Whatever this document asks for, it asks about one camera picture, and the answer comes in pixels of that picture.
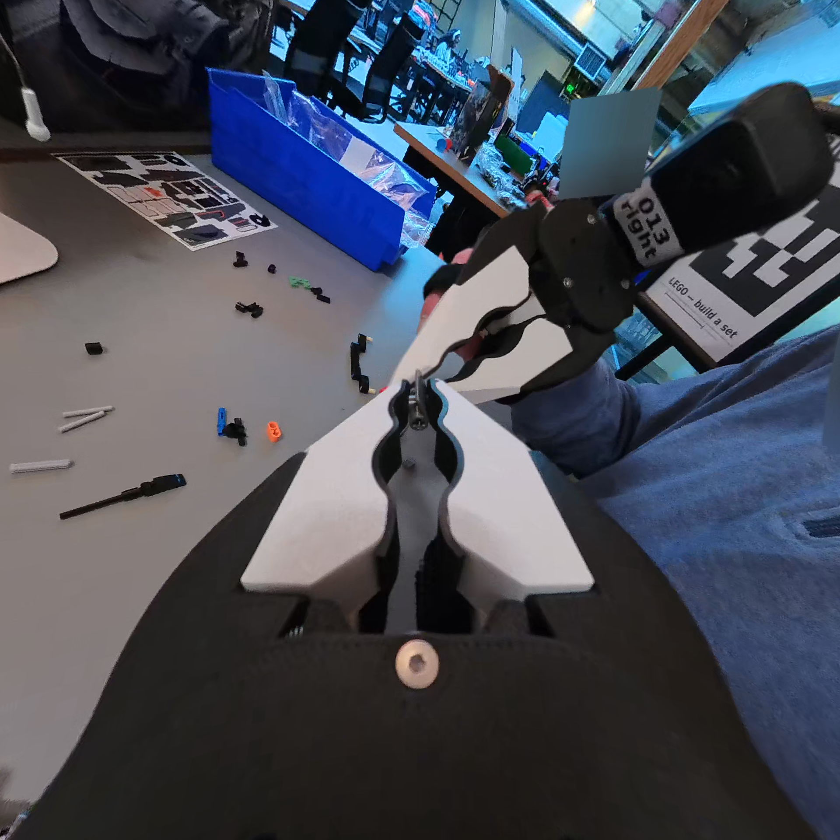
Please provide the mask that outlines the blue plastic bin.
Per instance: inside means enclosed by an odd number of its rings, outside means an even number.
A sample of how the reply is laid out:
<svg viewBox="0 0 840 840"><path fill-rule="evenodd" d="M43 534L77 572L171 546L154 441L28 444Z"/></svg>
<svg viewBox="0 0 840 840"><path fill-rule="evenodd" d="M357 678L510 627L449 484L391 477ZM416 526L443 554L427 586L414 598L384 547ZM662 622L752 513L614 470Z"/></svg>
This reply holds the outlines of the blue plastic bin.
<svg viewBox="0 0 840 840"><path fill-rule="evenodd" d="M392 265L405 254L409 248L401 247L403 210L274 117L264 100L263 76L216 68L206 73L216 168L371 270ZM278 82L288 104L296 86L288 80ZM400 161L312 99L321 113ZM431 221L434 185L402 163L430 188L416 208Z"/></svg>

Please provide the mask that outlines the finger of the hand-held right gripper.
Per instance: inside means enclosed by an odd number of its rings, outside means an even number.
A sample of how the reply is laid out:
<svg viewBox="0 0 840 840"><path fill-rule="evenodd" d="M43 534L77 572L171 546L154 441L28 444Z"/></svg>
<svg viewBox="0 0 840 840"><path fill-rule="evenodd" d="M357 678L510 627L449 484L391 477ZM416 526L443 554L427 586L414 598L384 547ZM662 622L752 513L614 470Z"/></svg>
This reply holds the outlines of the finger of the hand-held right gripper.
<svg viewBox="0 0 840 840"><path fill-rule="evenodd" d="M488 318L520 307L529 293L526 260L517 249L505 250L439 299L394 369L389 388L398 390L417 377L431 377L446 355L470 341Z"/></svg>
<svg viewBox="0 0 840 840"><path fill-rule="evenodd" d="M448 387L475 405L523 394L525 386L572 352L567 329L533 318L487 335Z"/></svg>

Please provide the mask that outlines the black lego frame beam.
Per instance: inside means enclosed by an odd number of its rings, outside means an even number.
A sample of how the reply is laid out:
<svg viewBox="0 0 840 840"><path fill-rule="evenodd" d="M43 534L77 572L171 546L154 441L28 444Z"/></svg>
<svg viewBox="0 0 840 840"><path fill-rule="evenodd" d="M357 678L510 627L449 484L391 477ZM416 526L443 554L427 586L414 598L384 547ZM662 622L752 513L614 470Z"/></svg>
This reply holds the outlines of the black lego frame beam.
<svg viewBox="0 0 840 840"><path fill-rule="evenodd" d="M351 380L359 386L359 392L372 396L376 389L371 386L369 377L362 372L361 356L366 352L367 345L372 341L370 336L360 332L357 340L350 344L350 373Z"/></svg>

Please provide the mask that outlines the clear plastic parts bags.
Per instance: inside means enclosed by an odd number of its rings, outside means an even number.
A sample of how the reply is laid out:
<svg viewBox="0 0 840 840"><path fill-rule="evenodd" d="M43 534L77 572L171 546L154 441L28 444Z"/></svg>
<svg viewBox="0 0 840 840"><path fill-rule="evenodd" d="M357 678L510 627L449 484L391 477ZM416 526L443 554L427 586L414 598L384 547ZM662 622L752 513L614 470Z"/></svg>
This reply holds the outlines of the clear plastic parts bags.
<svg viewBox="0 0 840 840"><path fill-rule="evenodd" d="M388 153L352 134L337 118L321 113L314 99L293 91L286 104L278 80L266 70L262 76L268 111L332 161L403 210L403 249L425 246L434 224L417 210L417 203L431 193L430 188L421 184L419 176L412 175L402 162Z"/></svg>

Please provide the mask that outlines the person's right forearm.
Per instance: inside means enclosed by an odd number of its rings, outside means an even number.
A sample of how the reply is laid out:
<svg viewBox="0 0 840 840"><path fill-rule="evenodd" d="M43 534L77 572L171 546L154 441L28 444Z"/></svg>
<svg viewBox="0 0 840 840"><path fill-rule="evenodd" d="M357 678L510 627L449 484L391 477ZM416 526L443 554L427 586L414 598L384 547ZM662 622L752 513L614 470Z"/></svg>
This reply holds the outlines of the person's right forearm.
<svg viewBox="0 0 840 840"><path fill-rule="evenodd" d="M620 381L603 361L511 408L513 433L567 474L582 478L629 454L667 395L665 384Z"/></svg>

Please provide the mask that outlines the dark grey lego connector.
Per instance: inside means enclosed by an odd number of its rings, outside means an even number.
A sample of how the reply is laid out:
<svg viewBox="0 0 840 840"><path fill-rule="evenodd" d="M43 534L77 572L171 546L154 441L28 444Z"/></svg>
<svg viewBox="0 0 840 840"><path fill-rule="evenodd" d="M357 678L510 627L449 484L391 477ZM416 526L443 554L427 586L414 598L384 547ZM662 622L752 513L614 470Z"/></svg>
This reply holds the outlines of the dark grey lego connector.
<svg viewBox="0 0 840 840"><path fill-rule="evenodd" d="M407 387L406 423L402 433L404 434L409 429L414 432L423 432L430 424L428 378L420 368L416 368L413 376L404 383Z"/></svg>

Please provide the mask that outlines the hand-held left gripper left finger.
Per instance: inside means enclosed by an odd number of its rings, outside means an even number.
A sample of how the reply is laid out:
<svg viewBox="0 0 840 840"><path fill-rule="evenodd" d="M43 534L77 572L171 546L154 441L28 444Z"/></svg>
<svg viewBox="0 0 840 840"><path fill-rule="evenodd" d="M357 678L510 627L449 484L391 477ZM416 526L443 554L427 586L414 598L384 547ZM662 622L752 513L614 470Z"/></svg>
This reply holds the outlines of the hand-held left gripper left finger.
<svg viewBox="0 0 840 840"><path fill-rule="evenodd" d="M411 389L389 385L306 450L242 573L245 591L332 602L353 629L384 629L400 554L389 483Z"/></svg>

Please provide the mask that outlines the black office chair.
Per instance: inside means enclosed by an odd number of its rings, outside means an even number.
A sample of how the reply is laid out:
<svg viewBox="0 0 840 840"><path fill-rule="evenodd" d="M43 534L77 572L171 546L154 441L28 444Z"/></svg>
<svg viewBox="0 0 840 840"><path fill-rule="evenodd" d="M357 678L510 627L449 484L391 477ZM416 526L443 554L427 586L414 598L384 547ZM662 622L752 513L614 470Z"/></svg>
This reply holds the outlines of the black office chair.
<svg viewBox="0 0 840 840"><path fill-rule="evenodd" d="M373 58L364 83L343 73L332 89L331 107L343 117L382 124L389 116L396 77L423 36L424 27L410 13L396 23L381 51Z"/></svg>
<svg viewBox="0 0 840 840"><path fill-rule="evenodd" d="M283 78L301 95L323 98L338 55L368 7L354 1L314 2L292 37Z"/></svg>

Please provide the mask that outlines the black lego axle with connector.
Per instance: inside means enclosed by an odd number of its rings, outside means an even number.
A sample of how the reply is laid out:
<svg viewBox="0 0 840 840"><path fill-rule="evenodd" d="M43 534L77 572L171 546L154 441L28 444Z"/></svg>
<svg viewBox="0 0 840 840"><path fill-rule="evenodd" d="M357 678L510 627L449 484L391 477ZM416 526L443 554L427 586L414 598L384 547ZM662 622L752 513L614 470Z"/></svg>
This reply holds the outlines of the black lego axle with connector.
<svg viewBox="0 0 840 840"><path fill-rule="evenodd" d="M186 486L186 478L183 474L170 474L157 476L140 483L138 486L123 490L118 495L106 499L91 502L87 505L63 511L59 514L59 520L66 521L85 515L89 512L112 507L120 503L134 501L144 497L158 496L167 491L179 489Z"/></svg>

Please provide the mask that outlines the lego sticker sheet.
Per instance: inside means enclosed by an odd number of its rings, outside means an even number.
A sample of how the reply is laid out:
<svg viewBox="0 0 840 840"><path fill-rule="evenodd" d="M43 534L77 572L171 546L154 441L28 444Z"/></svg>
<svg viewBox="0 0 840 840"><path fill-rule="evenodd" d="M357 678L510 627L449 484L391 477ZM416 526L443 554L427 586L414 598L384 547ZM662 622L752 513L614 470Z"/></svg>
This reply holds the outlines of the lego sticker sheet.
<svg viewBox="0 0 840 840"><path fill-rule="evenodd" d="M76 152L55 157L191 251L277 227L173 151Z"/></svg>

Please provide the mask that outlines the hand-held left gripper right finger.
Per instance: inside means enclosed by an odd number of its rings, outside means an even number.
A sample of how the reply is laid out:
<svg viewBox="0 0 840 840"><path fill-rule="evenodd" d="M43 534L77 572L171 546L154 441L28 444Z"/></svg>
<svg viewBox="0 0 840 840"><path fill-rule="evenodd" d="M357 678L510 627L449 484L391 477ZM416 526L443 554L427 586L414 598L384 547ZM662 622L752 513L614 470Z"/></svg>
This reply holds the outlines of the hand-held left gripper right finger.
<svg viewBox="0 0 840 840"><path fill-rule="evenodd" d="M591 592L594 576L528 447L445 382L425 391L447 486L417 570L417 628L469 634L501 603Z"/></svg>

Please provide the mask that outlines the wooden background table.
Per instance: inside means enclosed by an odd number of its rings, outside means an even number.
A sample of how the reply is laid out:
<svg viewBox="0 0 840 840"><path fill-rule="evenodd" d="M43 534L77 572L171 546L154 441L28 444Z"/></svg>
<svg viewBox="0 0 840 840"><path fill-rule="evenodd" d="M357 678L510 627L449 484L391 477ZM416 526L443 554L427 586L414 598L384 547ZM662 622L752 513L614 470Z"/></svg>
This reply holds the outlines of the wooden background table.
<svg viewBox="0 0 840 840"><path fill-rule="evenodd" d="M539 192L526 195L522 178L510 171L491 143L484 143L472 161L463 161L440 128L396 122L393 130L408 145L403 161L434 180L444 193L451 193L448 210L452 215L461 212L463 217L494 222L531 203L552 207Z"/></svg>

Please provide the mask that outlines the white book stand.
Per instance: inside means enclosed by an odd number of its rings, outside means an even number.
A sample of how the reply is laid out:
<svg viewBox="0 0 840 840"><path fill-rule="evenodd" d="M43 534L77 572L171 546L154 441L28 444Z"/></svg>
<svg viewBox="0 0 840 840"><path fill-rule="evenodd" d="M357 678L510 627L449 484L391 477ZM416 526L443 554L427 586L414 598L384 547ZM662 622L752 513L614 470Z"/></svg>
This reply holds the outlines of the white book stand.
<svg viewBox="0 0 840 840"><path fill-rule="evenodd" d="M8 215L1 213L1 284L48 270L58 262L57 248Z"/></svg>

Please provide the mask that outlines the white sign with black pattern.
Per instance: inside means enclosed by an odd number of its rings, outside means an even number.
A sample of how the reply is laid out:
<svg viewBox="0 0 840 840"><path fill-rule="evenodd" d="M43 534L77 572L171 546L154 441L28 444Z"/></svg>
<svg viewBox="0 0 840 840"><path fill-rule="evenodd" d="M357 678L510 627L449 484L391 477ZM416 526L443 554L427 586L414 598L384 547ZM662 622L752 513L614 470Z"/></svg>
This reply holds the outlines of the white sign with black pattern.
<svg viewBox="0 0 840 840"><path fill-rule="evenodd" d="M640 308L698 371L742 361L838 297L839 139L835 169L793 216L679 259Z"/></svg>

